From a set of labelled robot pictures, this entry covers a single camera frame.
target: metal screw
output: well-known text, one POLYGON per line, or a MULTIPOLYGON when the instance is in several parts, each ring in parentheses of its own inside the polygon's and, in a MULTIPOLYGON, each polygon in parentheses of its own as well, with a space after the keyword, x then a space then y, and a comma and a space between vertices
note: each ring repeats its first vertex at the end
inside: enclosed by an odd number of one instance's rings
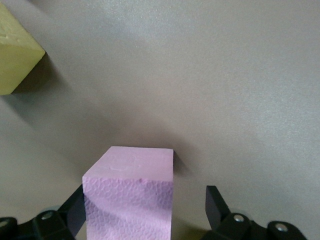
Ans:
POLYGON ((41 217, 41 219, 42 219, 42 220, 49 219, 49 218, 52 217, 52 215, 53 215, 53 212, 52 212, 52 211, 49 211, 49 212, 43 214, 42 217, 41 217))
POLYGON ((245 221, 244 217, 241 216, 241 215, 238 215, 238 214, 237 214, 237 215, 234 215, 233 218, 234 218, 234 220, 236 220, 236 221, 239 222, 239 223, 242 223, 242 222, 245 221))
POLYGON ((8 221, 7 220, 4 220, 4 221, 0 221, 0 228, 4 227, 5 225, 8 224, 8 221))
POLYGON ((276 229, 278 229, 280 232, 288 232, 288 228, 286 227, 286 225, 282 224, 282 223, 277 223, 275 225, 276 229))

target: pink block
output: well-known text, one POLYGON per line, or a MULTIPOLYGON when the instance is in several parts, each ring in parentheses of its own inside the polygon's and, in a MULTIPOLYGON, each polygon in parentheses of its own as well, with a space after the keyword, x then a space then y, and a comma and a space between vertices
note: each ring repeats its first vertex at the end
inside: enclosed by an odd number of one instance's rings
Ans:
POLYGON ((112 146, 85 173, 88 240, 170 240, 173 153, 112 146))

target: yellow block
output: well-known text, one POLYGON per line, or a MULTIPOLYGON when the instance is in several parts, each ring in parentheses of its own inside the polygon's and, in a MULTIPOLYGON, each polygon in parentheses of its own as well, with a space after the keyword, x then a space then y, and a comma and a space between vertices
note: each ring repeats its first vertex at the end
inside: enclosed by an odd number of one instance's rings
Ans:
POLYGON ((0 95, 11 94, 45 53, 0 2, 0 95))

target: gray surface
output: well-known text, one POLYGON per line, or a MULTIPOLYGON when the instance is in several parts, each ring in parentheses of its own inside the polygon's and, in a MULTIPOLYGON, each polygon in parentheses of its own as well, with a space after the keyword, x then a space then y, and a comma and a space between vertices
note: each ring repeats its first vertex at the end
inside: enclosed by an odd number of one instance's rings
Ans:
POLYGON ((319 1, 3 3, 47 56, 0 97, 1 216, 62 203, 112 145, 163 147, 173 239, 209 228, 206 185, 319 239, 319 1))

